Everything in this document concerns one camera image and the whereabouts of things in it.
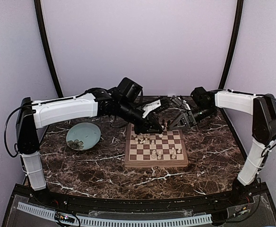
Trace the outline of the white chess king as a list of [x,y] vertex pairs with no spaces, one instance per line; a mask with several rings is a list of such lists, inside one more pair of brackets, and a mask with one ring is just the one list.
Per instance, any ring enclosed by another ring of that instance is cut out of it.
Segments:
[[151,159],[156,160],[157,154],[156,154],[156,150],[153,150],[151,153]]

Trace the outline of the white chess bishop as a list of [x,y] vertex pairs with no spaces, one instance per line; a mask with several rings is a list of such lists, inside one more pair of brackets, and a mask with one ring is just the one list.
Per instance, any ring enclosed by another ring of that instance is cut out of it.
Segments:
[[162,155],[163,155],[163,152],[162,151],[158,151],[158,153],[157,153],[157,159],[161,160],[162,159]]

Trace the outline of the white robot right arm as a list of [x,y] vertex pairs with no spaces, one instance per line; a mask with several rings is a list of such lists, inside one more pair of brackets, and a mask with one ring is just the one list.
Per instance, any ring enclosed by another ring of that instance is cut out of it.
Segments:
[[171,103],[182,112],[168,123],[168,129],[192,128],[213,115],[218,108],[252,116],[252,146],[237,177],[241,185],[251,184],[264,168],[269,152],[276,145],[276,98],[272,94],[260,95],[234,90],[206,91],[203,87],[195,88],[190,96],[196,107],[190,107],[179,96],[171,97]]

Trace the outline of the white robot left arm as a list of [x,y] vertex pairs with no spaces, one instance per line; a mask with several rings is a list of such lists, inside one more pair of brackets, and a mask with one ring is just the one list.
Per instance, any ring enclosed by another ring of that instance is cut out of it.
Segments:
[[25,174],[35,192],[35,199],[43,206],[53,203],[53,195],[46,190],[47,184],[40,159],[40,142],[37,129],[67,120],[84,117],[118,116],[134,125],[136,134],[162,133],[163,128],[154,111],[163,106],[158,98],[146,103],[135,103],[118,88],[109,90],[91,88],[77,96],[47,101],[32,101],[29,97],[22,100],[17,113],[16,143],[14,149],[20,155]]

